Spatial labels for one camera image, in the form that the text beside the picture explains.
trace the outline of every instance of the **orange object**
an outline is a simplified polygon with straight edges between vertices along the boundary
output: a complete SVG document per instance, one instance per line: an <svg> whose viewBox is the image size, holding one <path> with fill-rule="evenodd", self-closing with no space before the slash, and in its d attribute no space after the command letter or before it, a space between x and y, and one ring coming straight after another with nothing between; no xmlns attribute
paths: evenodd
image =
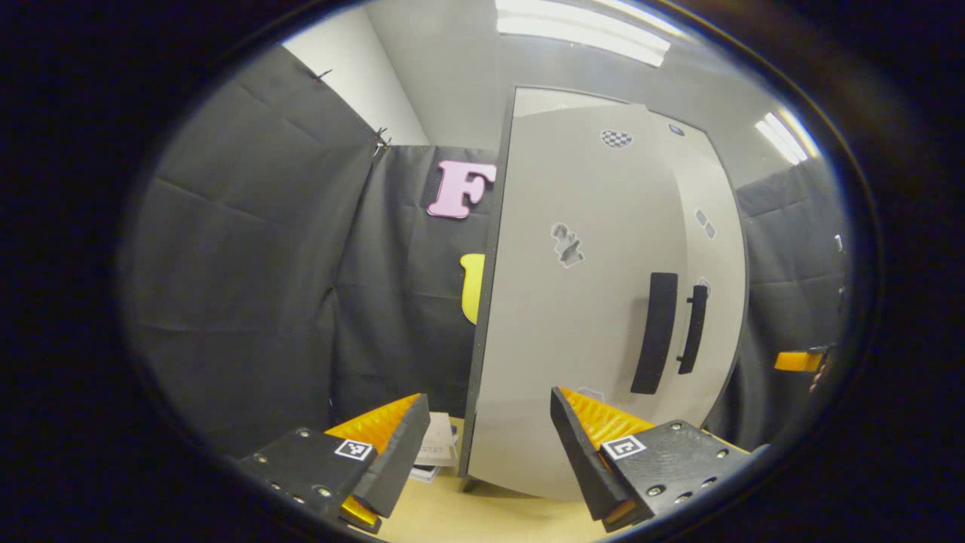
<svg viewBox="0 0 965 543"><path fill-rule="evenodd" d="M783 371L817 371L824 357L822 352L778 353L774 369Z"/></svg>
<svg viewBox="0 0 965 543"><path fill-rule="evenodd" d="M576 417L580 419L580 426L583 427L583 431L586 432L596 450L599 450L600 445L605 442L632 436L653 427L653 424L642 418L620 411L590 396L584 396L562 386L560 386L560 392L573 408Z"/></svg>
<svg viewBox="0 0 965 543"><path fill-rule="evenodd" d="M412 407L412 404L416 403L418 398L419 394L406 396L329 428L325 430L325 433L336 438L371 443L375 447L375 451L381 454L385 451L385 447L389 445L389 440L392 439L396 427L402 422L405 412Z"/></svg>
<svg viewBox="0 0 965 543"><path fill-rule="evenodd" d="M405 413L419 396L420 394L412 394L366 414L360 414L352 420L325 430L325 433L345 440L371 443L375 447L375 452L382 454L389 446L389 440L392 439L392 434L396 432ZM378 521L378 515L354 496L349 496L342 503L340 510L346 517L368 526L375 526Z"/></svg>
<svg viewBox="0 0 965 543"><path fill-rule="evenodd" d="M607 524L614 524L620 518L636 511L637 504L633 500L627 500L617 506L609 515L606 516L604 522Z"/></svg>

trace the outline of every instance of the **checkered sticker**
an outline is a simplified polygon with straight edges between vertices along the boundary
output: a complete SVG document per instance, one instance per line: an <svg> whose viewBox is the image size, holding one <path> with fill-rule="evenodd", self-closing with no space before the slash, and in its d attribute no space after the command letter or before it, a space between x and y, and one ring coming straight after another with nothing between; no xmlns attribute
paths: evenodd
<svg viewBox="0 0 965 543"><path fill-rule="evenodd" d="M625 438L604 443L603 448L610 453L610 458L613 458L614 460L626 458L631 454L636 454L642 450L647 450L644 444L640 443L637 438L634 438L633 436L627 436Z"/></svg>
<svg viewBox="0 0 965 543"><path fill-rule="evenodd" d="M370 450L372 450L372 446L368 443L345 440L339 445L339 448L335 449L335 454L352 460L365 460L369 456Z"/></svg>
<svg viewBox="0 0 965 543"><path fill-rule="evenodd" d="M617 130L604 130L600 133L600 139L614 149L622 149L633 141L633 134Z"/></svg>

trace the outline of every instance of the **white wall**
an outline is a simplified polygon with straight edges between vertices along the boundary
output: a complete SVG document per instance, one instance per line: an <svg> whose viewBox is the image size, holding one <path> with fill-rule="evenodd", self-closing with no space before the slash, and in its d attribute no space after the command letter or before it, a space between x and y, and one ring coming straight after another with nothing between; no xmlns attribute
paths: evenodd
<svg viewBox="0 0 965 543"><path fill-rule="evenodd" d="M373 130L387 128L382 137L393 145L428 145L364 9L342 10L283 45L315 73L331 70L325 83Z"/></svg>
<svg viewBox="0 0 965 543"><path fill-rule="evenodd" d="M493 0L375 0L366 11L432 144L498 151Z"/></svg>

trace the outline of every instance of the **pink letter f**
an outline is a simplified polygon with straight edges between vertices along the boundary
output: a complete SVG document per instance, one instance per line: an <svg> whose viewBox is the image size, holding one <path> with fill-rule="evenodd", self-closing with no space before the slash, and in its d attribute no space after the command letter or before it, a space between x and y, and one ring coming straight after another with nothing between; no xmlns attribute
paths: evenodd
<svg viewBox="0 0 965 543"><path fill-rule="evenodd" d="M469 208L462 203L462 195L469 196L470 202L478 204L483 199L485 182L496 181L496 166L491 164L443 160L439 162L439 167L442 168L439 192L435 195L435 201L426 208L432 216L469 216Z"/></svg>

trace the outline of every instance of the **white cabinet door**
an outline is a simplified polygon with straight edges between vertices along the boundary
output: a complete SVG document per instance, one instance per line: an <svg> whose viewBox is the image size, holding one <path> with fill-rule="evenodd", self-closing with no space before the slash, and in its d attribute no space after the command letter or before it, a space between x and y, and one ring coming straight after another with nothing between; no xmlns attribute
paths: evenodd
<svg viewBox="0 0 965 543"><path fill-rule="evenodd" d="M643 418L668 401L661 389L629 390L652 272L679 277L665 375L676 372L689 314L684 217L658 137L642 105L513 120L470 475L580 500L549 417L550 388L585 386ZM560 224L563 240L553 236Z"/></svg>

